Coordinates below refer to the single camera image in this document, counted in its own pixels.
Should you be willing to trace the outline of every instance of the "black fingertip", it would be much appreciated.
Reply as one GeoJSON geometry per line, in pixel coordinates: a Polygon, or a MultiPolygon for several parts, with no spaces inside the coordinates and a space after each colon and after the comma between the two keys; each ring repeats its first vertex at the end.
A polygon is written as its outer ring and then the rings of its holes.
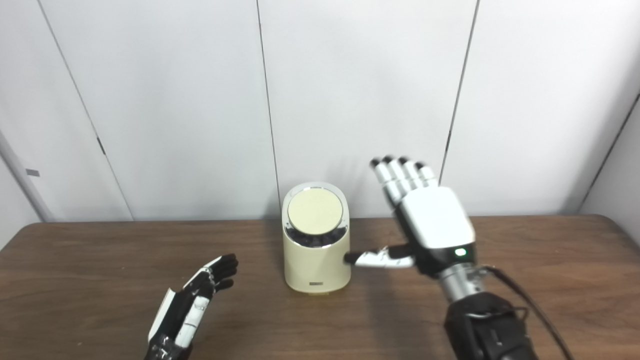
{"type": "Polygon", "coordinates": [[[209,268],[212,272],[219,272],[220,270],[228,269],[228,268],[237,268],[238,260],[236,259],[228,259],[225,261],[218,261],[217,263],[211,265],[209,268]]]}
{"type": "Polygon", "coordinates": [[[227,277],[232,277],[233,275],[238,273],[238,269],[236,268],[232,268],[232,269],[228,269],[228,270],[224,270],[222,272],[220,272],[219,274],[214,274],[213,278],[218,281],[218,280],[222,280],[224,278],[227,277]]]}
{"type": "Polygon", "coordinates": [[[348,252],[344,255],[344,262],[347,264],[355,265],[358,258],[362,255],[361,252],[348,252]]]}
{"type": "Polygon", "coordinates": [[[200,289],[198,289],[197,296],[205,297],[209,300],[213,297],[214,286],[210,282],[205,282],[200,289]]]}
{"type": "Polygon", "coordinates": [[[216,284],[216,293],[220,290],[229,289],[234,285],[234,281],[232,279],[225,279],[216,284]]]}

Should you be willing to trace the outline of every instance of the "robotic hand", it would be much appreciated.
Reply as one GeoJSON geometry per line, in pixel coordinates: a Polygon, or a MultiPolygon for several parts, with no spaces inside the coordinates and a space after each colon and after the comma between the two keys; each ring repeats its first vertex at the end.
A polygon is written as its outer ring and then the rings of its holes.
{"type": "Polygon", "coordinates": [[[145,360],[186,360],[193,348],[209,301],[220,290],[233,286],[227,279],[236,274],[235,254],[220,256],[196,272],[177,293],[169,289],[149,331],[145,360]]]}
{"type": "Polygon", "coordinates": [[[572,359],[550,322],[547,324],[544,314],[517,284],[498,269],[476,267],[473,225],[454,192],[439,186],[429,167],[391,156],[381,161],[373,159],[371,166],[408,243],[347,253],[346,263],[383,268],[416,266],[421,274],[438,280],[449,301],[444,327],[459,360],[538,360],[524,324],[528,309],[513,307],[485,291],[482,277],[492,273],[533,306],[567,358],[572,359]],[[518,310],[525,311],[523,318],[518,310]]]}

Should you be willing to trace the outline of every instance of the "robotic finger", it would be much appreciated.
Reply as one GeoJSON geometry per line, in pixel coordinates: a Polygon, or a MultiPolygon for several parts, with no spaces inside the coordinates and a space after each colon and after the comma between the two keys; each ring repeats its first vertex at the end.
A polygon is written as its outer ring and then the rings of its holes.
{"type": "Polygon", "coordinates": [[[415,259],[409,245],[396,245],[379,250],[348,252],[344,255],[344,262],[370,268],[410,268],[415,264],[415,259]]]}
{"type": "Polygon", "coordinates": [[[186,360],[200,321],[214,294],[233,286],[235,254],[220,256],[200,268],[178,292],[167,290],[149,331],[145,360],[186,360]]]}

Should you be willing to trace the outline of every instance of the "silver robotic finger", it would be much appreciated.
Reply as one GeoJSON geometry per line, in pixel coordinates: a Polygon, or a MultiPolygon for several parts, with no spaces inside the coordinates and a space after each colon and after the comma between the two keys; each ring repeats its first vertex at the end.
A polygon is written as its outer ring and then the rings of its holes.
{"type": "Polygon", "coordinates": [[[413,256],[393,258],[387,247],[378,251],[352,252],[344,256],[347,264],[368,268],[410,268],[415,264],[413,256]]]}
{"type": "Polygon", "coordinates": [[[387,164],[381,162],[378,159],[373,159],[371,160],[371,167],[378,176],[378,181],[382,185],[382,188],[387,195],[387,200],[389,201],[389,203],[391,203],[391,206],[396,207],[402,200],[403,196],[398,189],[396,182],[394,181],[394,178],[387,167],[387,164]]]}
{"type": "Polygon", "coordinates": [[[417,169],[418,174],[420,174],[422,182],[426,186],[438,186],[438,178],[433,173],[433,170],[430,167],[418,162],[415,164],[415,168],[417,169]]]}
{"type": "Polygon", "coordinates": [[[399,158],[398,161],[400,161],[400,164],[402,165],[403,170],[407,176],[407,179],[409,180],[411,185],[416,189],[423,188],[424,184],[420,179],[420,174],[418,174],[418,170],[415,168],[415,161],[411,161],[408,158],[405,158],[404,156],[402,158],[399,158]]]}
{"type": "Polygon", "coordinates": [[[382,159],[382,161],[389,167],[389,170],[396,179],[397,187],[400,189],[403,197],[413,190],[409,180],[406,178],[404,170],[402,169],[402,165],[400,165],[400,162],[397,159],[394,159],[391,155],[387,155],[382,159]]]}

